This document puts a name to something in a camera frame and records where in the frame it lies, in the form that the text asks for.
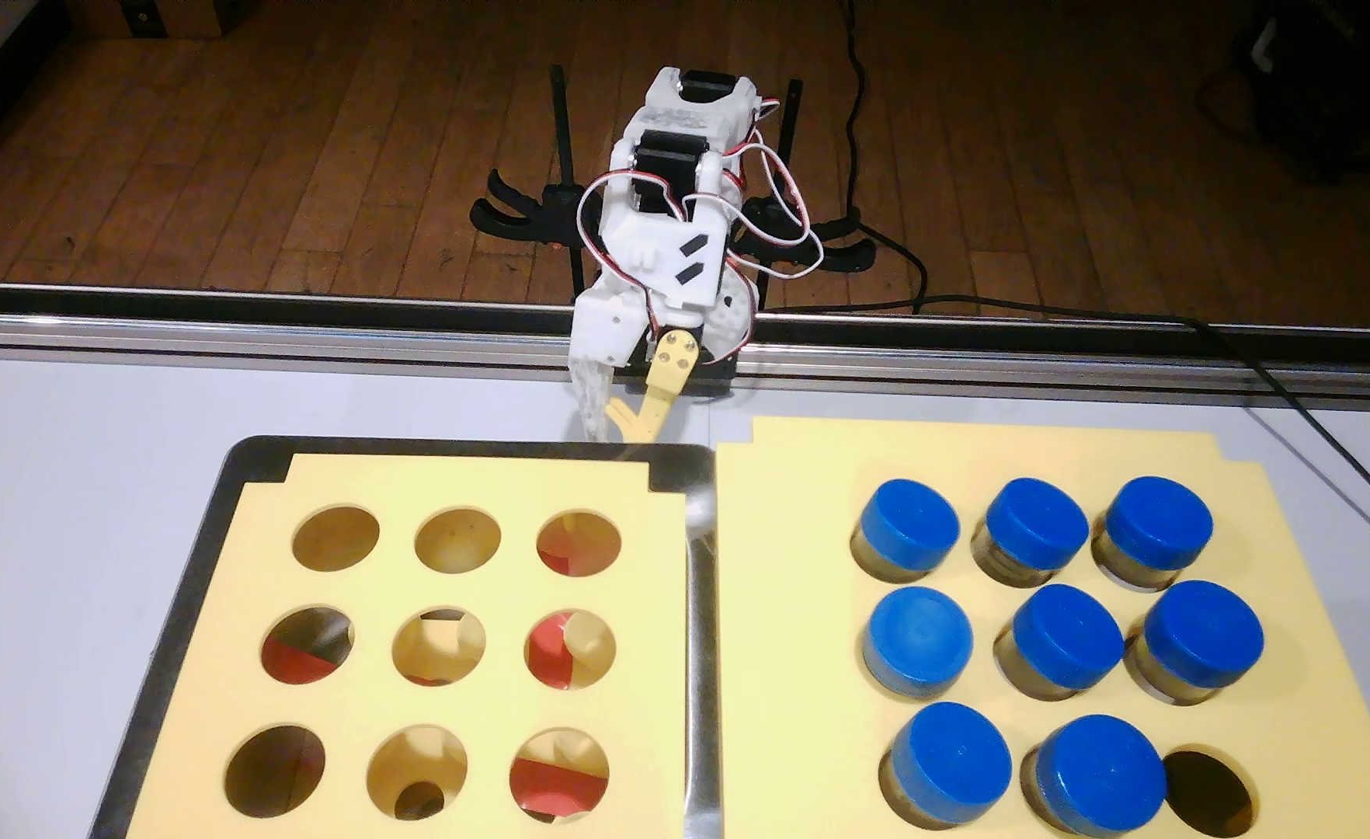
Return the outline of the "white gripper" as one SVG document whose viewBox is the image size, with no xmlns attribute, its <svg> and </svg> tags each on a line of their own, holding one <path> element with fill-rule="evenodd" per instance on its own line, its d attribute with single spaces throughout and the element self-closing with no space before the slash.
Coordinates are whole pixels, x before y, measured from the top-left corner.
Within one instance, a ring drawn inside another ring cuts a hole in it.
<svg viewBox="0 0 1370 839">
<path fill-rule="evenodd" d="M 570 385 L 586 440 L 606 441 L 611 422 L 623 444 L 652 444 L 697 366 L 700 345 L 710 355 L 734 352 L 734 280 L 727 278 L 725 233 L 717 211 L 704 221 L 682 219 L 670 208 L 649 214 L 636 188 L 604 188 L 601 247 L 622 280 L 597 277 L 575 297 L 569 339 Z M 610 391 L 616 369 L 630 363 L 648 329 L 684 330 L 659 337 L 643 402 L 630 409 Z"/>
</svg>

